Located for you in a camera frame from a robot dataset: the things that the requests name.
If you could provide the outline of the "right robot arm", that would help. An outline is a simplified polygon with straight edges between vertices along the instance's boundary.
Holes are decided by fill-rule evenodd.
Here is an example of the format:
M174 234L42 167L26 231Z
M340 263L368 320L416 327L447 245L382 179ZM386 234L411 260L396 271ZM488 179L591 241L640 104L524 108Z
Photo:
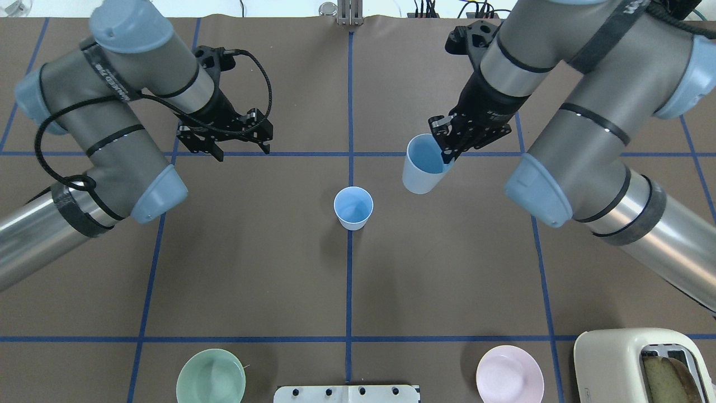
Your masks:
M550 227L580 222L714 313L714 226L621 161L651 117L671 119L714 90L714 30L660 1L519 1L500 25L456 26L445 49L473 74L428 120L449 165L511 132L509 121L560 63L581 74L505 184Z

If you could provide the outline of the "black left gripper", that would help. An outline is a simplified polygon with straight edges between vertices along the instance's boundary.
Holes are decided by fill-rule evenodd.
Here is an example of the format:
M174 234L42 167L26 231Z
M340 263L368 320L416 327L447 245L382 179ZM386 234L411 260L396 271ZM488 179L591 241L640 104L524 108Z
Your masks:
M218 143L228 140L257 144L264 154L271 153L273 125L267 116L258 108L246 114L236 112L220 90L215 90L199 111L179 113L177 117L182 123L177 137L191 153L207 153L223 162L225 153Z

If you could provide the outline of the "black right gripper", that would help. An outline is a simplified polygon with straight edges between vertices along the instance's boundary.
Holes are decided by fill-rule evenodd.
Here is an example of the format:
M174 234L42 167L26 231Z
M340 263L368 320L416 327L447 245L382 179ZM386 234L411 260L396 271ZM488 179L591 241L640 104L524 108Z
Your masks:
M441 148L442 162L452 166L456 157L483 148L511 133L509 121L529 99L494 89L481 71L471 74L457 105L447 115L428 119L428 128Z

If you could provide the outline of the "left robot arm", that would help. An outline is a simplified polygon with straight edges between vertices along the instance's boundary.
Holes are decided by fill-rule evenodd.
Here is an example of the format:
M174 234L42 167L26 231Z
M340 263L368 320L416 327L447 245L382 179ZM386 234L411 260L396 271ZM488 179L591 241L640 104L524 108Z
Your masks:
M2 220L2 290L127 217L148 223L187 198L131 102L167 107L191 153L222 161L226 140L270 153L269 113L236 112L219 86L248 51L189 49L149 1L104 1L89 29L78 48L16 85L16 104L38 125L34 155L54 183Z

